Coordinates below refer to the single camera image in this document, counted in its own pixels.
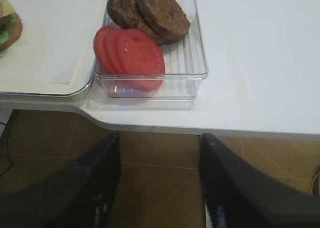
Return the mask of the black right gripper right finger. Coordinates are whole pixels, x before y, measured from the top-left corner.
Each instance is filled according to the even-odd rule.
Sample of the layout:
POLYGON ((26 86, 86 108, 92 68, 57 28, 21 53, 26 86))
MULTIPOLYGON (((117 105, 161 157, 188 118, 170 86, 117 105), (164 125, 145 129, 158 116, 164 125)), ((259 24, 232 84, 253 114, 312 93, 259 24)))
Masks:
POLYGON ((204 133, 199 177, 214 228, 318 228, 320 201, 262 173, 204 133))

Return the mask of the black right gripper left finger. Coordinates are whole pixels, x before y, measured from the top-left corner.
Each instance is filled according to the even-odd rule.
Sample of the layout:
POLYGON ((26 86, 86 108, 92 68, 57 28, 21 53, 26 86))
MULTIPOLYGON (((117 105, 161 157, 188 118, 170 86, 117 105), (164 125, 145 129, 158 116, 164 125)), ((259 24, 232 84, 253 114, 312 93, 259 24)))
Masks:
POLYGON ((106 228, 121 176, 110 133, 64 169, 1 197, 2 228, 106 228))

